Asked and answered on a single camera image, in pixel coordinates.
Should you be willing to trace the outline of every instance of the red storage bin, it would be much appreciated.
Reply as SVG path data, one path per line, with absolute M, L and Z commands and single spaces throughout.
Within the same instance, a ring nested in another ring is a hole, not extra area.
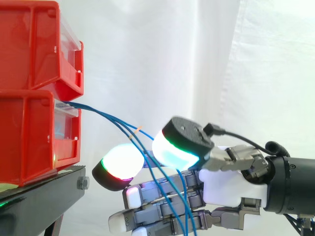
M 80 161 L 81 111 L 44 90 L 0 90 L 0 183 L 23 186 Z
M 0 0 L 0 89 L 83 94 L 83 44 L 54 1 Z

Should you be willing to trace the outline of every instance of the screw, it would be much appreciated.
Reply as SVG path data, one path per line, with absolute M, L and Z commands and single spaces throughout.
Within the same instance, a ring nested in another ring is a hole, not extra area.
M 78 179 L 78 189 L 87 190 L 90 186 L 90 178 L 89 177 L 80 177 Z

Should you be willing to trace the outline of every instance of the black metal stand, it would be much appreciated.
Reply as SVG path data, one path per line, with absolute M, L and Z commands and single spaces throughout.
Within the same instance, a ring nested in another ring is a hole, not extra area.
M 58 236 L 63 214 L 87 189 L 84 166 L 0 193 L 0 236 Z
M 63 215 L 52 223 L 46 230 L 44 236 L 59 236 Z

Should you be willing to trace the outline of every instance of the white fingertip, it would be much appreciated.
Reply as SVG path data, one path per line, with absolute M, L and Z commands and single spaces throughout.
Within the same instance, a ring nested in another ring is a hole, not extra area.
M 141 207 L 141 197 L 140 192 L 137 187 L 129 188 L 126 192 L 128 208 L 136 209 Z
M 112 234 L 127 232 L 124 214 L 118 212 L 108 219 L 109 231 Z
M 147 229 L 144 227 L 140 227 L 132 231 L 131 236 L 147 236 Z

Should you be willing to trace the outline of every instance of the blue cable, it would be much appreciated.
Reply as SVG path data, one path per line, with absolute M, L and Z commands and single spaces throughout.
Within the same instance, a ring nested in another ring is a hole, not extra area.
M 120 125 L 124 126 L 124 128 L 126 128 L 133 136 L 135 136 L 135 135 L 132 133 L 132 131 L 131 131 L 129 128 L 126 127 L 126 124 L 127 124 L 126 122 L 122 122 L 122 120 L 120 120 L 120 119 L 118 119 L 118 118 L 116 118 L 116 117 L 114 117 L 114 116 L 111 116 L 111 115 L 108 116 L 106 113 L 100 112 L 100 111 L 98 111 L 98 110 L 96 110 L 96 109 L 94 109 L 94 108 L 92 108 L 92 107 L 89 107 L 89 106 L 86 106 L 86 105 L 83 105 L 83 104 L 72 103 L 72 102 L 66 102 L 66 103 L 68 103 L 69 105 L 71 105 L 71 106 L 73 106 L 73 107 L 77 107 L 77 108 L 79 108 L 79 109 L 85 109 L 85 110 L 89 110 L 89 111 L 94 111 L 94 112 L 100 114 L 101 116 L 105 117 L 105 118 L 108 119 L 110 122 L 112 122 L 114 125 L 116 125 L 124 134 L 126 134 L 127 137 L 129 137 L 129 135 L 126 133 L 126 131 L 123 130 L 123 129 L 117 124 L 117 123 L 120 123 Z M 145 132 L 142 132 L 142 133 L 144 133 L 144 134 L 145 134 L 146 136 L 148 136 L 149 138 L 153 139 L 151 136 L 149 136 L 149 135 L 146 134 Z M 136 146 L 136 148 L 141 152 L 141 154 L 143 155 L 144 159 L 145 159 L 146 162 L 148 163 L 149 170 L 150 170 L 150 173 L 151 173 L 151 176 L 152 176 L 154 182 L 155 182 L 156 185 L 159 187 L 159 189 L 160 189 L 160 191 L 161 191 L 163 197 L 165 197 L 167 203 L 169 204 L 171 210 L 172 210 L 173 213 L 175 214 L 175 217 L 176 217 L 176 219 L 178 220 L 178 222 L 179 222 L 179 224 L 180 224 L 180 226 L 181 226 L 181 228 L 182 228 L 183 234 L 185 234 L 186 232 L 185 232 L 185 230 L 184 230 L 183 223 L 182 223 L 182 221 L 180 220 L 178 214 L 176 213 L 174 207 L 172 206 L 172 203 L 171 203 L 171 201 L 169 200 L 168 196 L 166 195 L 166 193 L 165 193 L 164 190 L 162 189 L 161 185 L 160 185 L 160 184 L 158 183 L 158 181 L 156 180 L 156 178 L 155 178 L 155 176 L 154 176 L 154 173 L 153 173 L 153 171 L 152 171 L 152 167 L 151 167 L 151 165 L 150 165 L 150 163 L 149 163 L 147 157 L 145 156 L 145 154 L 143 153 L 143 151 L 140 149 L 140 147 L 139 147 L 132 139 L 131 139 L 131 142 L 132 142 L 132 143 Z
M 118 122 L 118 123 L 119 123 L 120 125 L 122 125 L 125 129 L 127 129 L 131 134 L 133 134 L 132 131 L 127 127 L 127 125 L 126 125 L 127 123 L 126 123 L 125 121 L 122 121 L 121 119 L 118 119 L 118 118 L 116 118 L 116 117 L 114 117 L 114 116 L 112 116 L 112 115 L 103 113 L 103 112 L 101 112 L 101 111 L 98 111 L 98 110 L 96 110 L 96 109 L 94 109 L 94 108 L 92 108 L 92 107 L 90 107 L 90 106 L 87 106 L 87 105 L 83 105 L 83 104 L 80 104 L 80 103 L 74 103 L 74 102 L 65 102 L 65 103 L 67 103 L 67 104 L 69 104 L 69 105 L 71 105 L 71 106 L 77 107 L 77 108 L 81 108 L 81 109 L 93 111 L 93 112 L 96 112 L 96 113 L 100 114 L 101 116 L 105 117 L 106 119 L 108 119 L 109 121 L 111 121 L 112 123 L 114 123 L 116 126 L 118 126 L 119 129 L 122 130 L 122 131 L 126 134 L 126 132 L 117 124 L 117 122 Z M 179 192 L 178 188 L 177 188 L 177 187 L 175 186 L 175 184 L 172 182 L 172 180 L 168 177 L 168 175 L 165 173 L 165 171 L 159 166 L 159 163 L 155 160 L 155 158 L 152 158 L 152 157 L 150 156 L 150 154 L 149 154 L 148 151 L 145 149 L 145 147 L 143 146 L 143 144 L 141 143 L 141 141 L 138 139 L 138 137 L 137 137 L 136 135 L 133 135 L 133 136 L 134 136 L 134 138 L 136 139 L 136 141 L 139 143 L 139 145 L 143 148 L 144 153 L 147 154 L 148 157 L 149 157 L 149 158 L 154 162 L 154 164 L 159 168 L 159 170 L 160 170 L 160 171 L 163 173 L 163 175 L 165 176 L 166 180 L 171 184 L 171 186 L 174 188 L 174 190 L 176 191 L 176 193 L 177 193 L 177 194 L 179 195 L 179 197 L 181 198 L 182 202 L 183 202 L 184 205 L 185 205 L 185 211 L 186 211 L 186 209 L 188 210 L 188 215 L 189 215 L 189 217 L 191 218 L 191 223 L 192 223 L 194 235 L 197 236 L 197 232 L 196 232 L 196 227 L 195 227 L 195 222 L 194 222 L 194 219 L 193 219 L 193 215 L 192 215 L 192 212 L 189 210 L 189 206 L 188 206 L 187 202 L 185 201 L 185 199 L 183 198 L 183 196 L 182 196 L 181 193 Z M 163 193 L 164 191 L 161 189 L 160 185 L 159 185 L 159 184 L 157 184 L 157 185 L 158 185 L 159 189 L 161 190 L 161 192 Z
M 185 196 L 185 201 L 187 202 L 187 190 L 186 190 L 186 185 L 185 185 L 185 181 L 184 181 L 184 178 L 183 178 L 183 175 L 182 173 L 179 171 L 179 170 L 176 170 L 179 177 L 181 178 L 182 180 L 182 184 L 183 184 L 183 188 L 184 188 L 184 196 Z M 186 236 L 188 236 L 188 211 L 189 209 L 187 209 L 185 207 L 185 229 L 186 229 Z
M 87 105 L 84 105 L 84 104 L 81 104 L 81 103 L 76 103 L 76 102 L 64 102 L 64 103 L 69 104 L 69 105 L 72 106 L 72 107 L 75 107 L 75 106 L 85 106 L 85 107 L 88 107 L 88 108 L 92 108 L 92 107 L 90 107 L 90 106 L 87 106 Z M 129 126 L 129 127 L 131 127 L 131 128 L 133 128 L 133 129 L 137 129 L 137 127 L 135 127 L 135 126 L 133 126 L 133 125 L 131 125 L 131 124 L 129 124 L 129 123 L 123 121 L 122 119 L 119 119 L 119 118 L 117 118 L 117 117 L 115 117 L 115 116 L 112 116 L 112 115 L 110 115 L 110 114 L 107 114 L 107 113 L 105 113 L 105 112 L 101 112 L 101 111 L 99 111 L 99 112 L 100 112 L 100 113 L 103 113 L 105 116 L 108 116 L 108 117 L 112 118 L 114 121 L 121 122 L 121 123 L 123 123 L 123 124 L 125 124 L 125 125 L 127 125 L 127 126 Z M 147 134 L 146 132 L 144 132 L 144 131 L 142 131 L 142 130 L 139 130 L 139 132 L 142 133 L 142 134 L 144 134 L 145 136 L 147 136 L 149 139 L 154 140 L 154 138 L 153 138 L 152 136 L 150 136 L 149 134 Z

